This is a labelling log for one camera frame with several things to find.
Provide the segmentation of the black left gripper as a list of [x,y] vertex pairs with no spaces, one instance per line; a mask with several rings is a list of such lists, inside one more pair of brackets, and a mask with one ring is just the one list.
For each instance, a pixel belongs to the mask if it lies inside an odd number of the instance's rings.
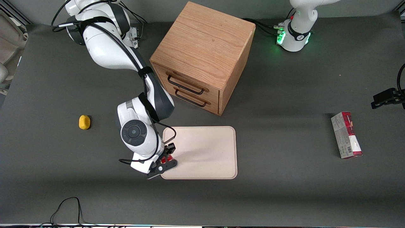
[[396,105],[401,104],[405,109],[405,90],[397,90],[395,88],[389,88],[383,92],[380,92],[373,96],[373,102],[371,102],[371,108],[375,110],[384,105]]

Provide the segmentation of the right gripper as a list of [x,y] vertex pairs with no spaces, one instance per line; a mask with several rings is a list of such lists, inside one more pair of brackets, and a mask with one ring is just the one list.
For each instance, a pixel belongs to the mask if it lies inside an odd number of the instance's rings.
[[166,145],[166,154],[155,154],[152,156],[140,156],[137,153],[133,154],[132,160],[136,160],[131,162],[131,167],[139,172],[149,174],[151,169],[156,166],[157,161],[159,160],[159,164],[165,164],[168,162],[168,155],[173,154],[176,147],[174,143],[170,143]]

